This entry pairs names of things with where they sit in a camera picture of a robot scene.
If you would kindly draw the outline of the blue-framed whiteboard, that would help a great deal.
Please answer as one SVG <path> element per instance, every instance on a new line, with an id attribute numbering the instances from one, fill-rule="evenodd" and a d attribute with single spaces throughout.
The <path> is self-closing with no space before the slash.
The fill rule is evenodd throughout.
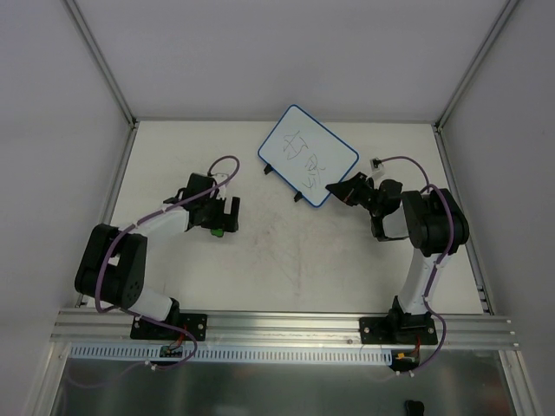
<path id="1" fill-rule="evenodd" d="M 326 186 L 342 181 L 360 159 L 355 148 L 295 104 L 264 139 L 258 157 L 314 208 L 328 199 Z"/>

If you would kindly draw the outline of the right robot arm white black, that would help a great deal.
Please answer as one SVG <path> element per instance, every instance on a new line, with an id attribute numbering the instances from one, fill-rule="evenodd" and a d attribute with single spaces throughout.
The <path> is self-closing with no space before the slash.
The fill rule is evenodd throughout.
<path id="1" fill-rule="evenodd" d="M 469 225 L 450 191 L 427 185 L 405 191 L 402 183 L 384 179 L 379 185 L 359 172 L 326 189 L 348 206 L 360 205 L 370 216 L 373 237 L 379 242 L 409 240 L 413 257 L 408 275 L 392 306 L 378 323 L 368 325 L 371 335 L 390 335 L 404 343 L 426 333 L 433 323 L 430 298 L 439 267 L 469 238 Z"/>

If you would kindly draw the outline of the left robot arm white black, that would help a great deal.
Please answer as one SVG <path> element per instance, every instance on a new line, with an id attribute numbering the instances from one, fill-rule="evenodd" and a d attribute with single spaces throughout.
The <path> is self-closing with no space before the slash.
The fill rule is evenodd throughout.
<path id="1" fill-rule="evenodd" d="M 151 328 L 160 337 L 177 335 L 181 327 L 179 302 L 145 286 L 147 254 L 156 245 L 195 227 L 216 237 L 238 231 L 240 198 L 233 197 L 231 210 L 225 212 L 229 178 L 223 173 L 193 173 L 185 187 L 146 219 L 125 229 L 98 224 L 91 231 L 75 276 L 76 291 L 106 303 L 108 308 L 151 321 Z"/>

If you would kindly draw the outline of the small black object bottom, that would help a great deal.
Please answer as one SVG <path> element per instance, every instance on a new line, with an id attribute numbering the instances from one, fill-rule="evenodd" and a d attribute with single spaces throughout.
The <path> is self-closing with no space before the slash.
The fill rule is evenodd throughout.
<path id="1" fill-rule="evenodd" d="M 405 410 L 407 416 L 424 416 L 425 406 L 419 400 L 406 400 Z"/>

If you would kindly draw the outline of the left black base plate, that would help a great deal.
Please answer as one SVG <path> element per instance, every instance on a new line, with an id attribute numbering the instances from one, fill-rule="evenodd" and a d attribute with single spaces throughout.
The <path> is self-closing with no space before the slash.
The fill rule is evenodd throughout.
<path id="1" fill-rule="evenodd" d="M 164 323 L 168 326 L 182 328 L 190 333 L 196 341 L 204 341 L 207 330 L 207 315 L 196 313 L 178 313 L 169 317 Z M 146 321 L 144 318 L 134 320 L 130 338 L 139 341 L 177 341 L 180 331 Z"/>

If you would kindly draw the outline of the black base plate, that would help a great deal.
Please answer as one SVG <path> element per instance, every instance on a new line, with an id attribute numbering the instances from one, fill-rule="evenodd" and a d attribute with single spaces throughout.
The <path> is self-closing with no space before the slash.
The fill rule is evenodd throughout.
<path id="1" fill-rule="evenodd" d="M 164 323 L 168 326 L 182 328 L 190 333 L 196 341 L 204 341 L 207 330 L 207 315 L 196 313 L 178 313 L 169 317 Z M 146 321 L 144 318 L 134 320 L 130 338 L 139 341 L 177 341 L 180 331 Z"/>
<path id="2" fill-rule="evenodd" d="M 416 345 L 434 346 L 438 336 L 430 315 L 410 316 L 395 320 L 392 316 L 362 317 L 359 333 L 364 345 Z"/>

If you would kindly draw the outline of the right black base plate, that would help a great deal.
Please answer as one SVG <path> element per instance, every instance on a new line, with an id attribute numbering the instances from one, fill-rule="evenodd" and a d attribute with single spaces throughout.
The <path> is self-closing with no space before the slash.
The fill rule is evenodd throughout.
<path id="1" fill-rule="evenodd" d="M 359 333 L 364 345 L 416 345 L 434 346 L 438 336 L 430 315 L 410 316 L 395 320 L 392 316 L 362 317 Z"/>

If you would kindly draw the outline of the aluminium front rail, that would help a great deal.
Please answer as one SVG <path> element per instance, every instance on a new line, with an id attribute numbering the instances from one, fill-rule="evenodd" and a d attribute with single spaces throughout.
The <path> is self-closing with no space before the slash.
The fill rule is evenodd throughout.
<path id="1" fill-rule="evenodd" d="M 206 314 L 207 330 L 199 345 L 286 348 L 397 348 L 414 345 L 364 345 L 359 333 L 361 314 L 285 313 L 240 311 L 188 311 Z M 113 310 L 100 314 L 94 308 L 62 309 L 52 329 L 51 341 L 151 342 L 130 338 L 133 317 Z M 509 318 L 501 315 L 446 315 L 436 321 L 438 343 L 433 350 L 518 350 L 520 343 Z"/>

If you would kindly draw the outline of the right aluminium frame post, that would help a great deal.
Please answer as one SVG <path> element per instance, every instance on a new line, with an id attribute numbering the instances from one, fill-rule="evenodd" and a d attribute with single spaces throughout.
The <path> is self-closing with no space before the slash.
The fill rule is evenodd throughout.
<path id="1" fill-rule="evenodd" d="M 435 121 L 434 128 L 437 131 L 440 131 L 447 124 L 447 121 L 454 112 L 458 102 L 470 87 L 473 78 L 478 73 L 481 65 L 486 60 L 489 52 L 499 39 L 500 35 L 521 3 L 521 0 L 507 0 L 503 3 L 502 8 L 493 19 L 491 26 L 480 42 L 479 47 L 475 51 L 471 61 L 467 65 L 462 77 L 448 99 L 446 106 L 443 108 L 440 116 Z"/>

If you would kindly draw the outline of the aluminium frame post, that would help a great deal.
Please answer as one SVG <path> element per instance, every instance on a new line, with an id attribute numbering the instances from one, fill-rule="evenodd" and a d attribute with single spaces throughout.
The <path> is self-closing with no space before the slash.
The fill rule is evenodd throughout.
<path id="1" fill-rule="evenodd" d="M 447 124 L 447 121 L 454 112 L 458 102 L 470 87 L 473 78 L 478 73 L 481 65 L 486 60 L 489 52 L 499 39 L 500 35 L 521 3 L 521 0 L 507 0 L 503 3 L 502 8 L 493 19 L 491 26 L 480 42 L 479 47 L 475 51 L 471 61 L 467 65 L 462 77 L 448 99 L 446 106 L 443 108 L 440 116 L 435 121 L 434 128 L 437 131 L 440 131 Z"/>
<path id="2" fill-rule="evenodd" d="M 79 34 L 79 37 L 82 39 L 94 65 L 101 75 L 101 78 L 104 80 L 109 93 L 121 112 L 123 119 L 129 127 L 134 128 L 137 122 L 134 112 L 129 106 L 118 81 L 114 77 L 114 73 L 109 67 L 108 61 L 103 54 L 79 3 L 75 0 L 61 0 L 61 3 L 67 11 L 70 20 L 74 24 L 75 29 Z"/>

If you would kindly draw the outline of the left aluminium frame post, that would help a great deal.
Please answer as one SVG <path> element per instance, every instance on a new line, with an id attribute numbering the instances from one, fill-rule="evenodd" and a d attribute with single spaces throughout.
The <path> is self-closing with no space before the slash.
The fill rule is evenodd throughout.
<path id="1" fill-rule="evenodd" d="M 67 11 L 70 20 L 74 24 L 75 29 L 79 34 L 79 37 L 82 39 L 94 65 L 101 75 L 101 78 L 104 80 L 109 93 L 121 112 L 123 119 L 129 127 L 134 128 L 137 122 L 134 112 L 129 106 L 118 81 L 114 77 L 114 73 L 109 67 L 108 61 L 103 54 L 79 3 L 75 0 L 61 0 L 61 3 Z"/>

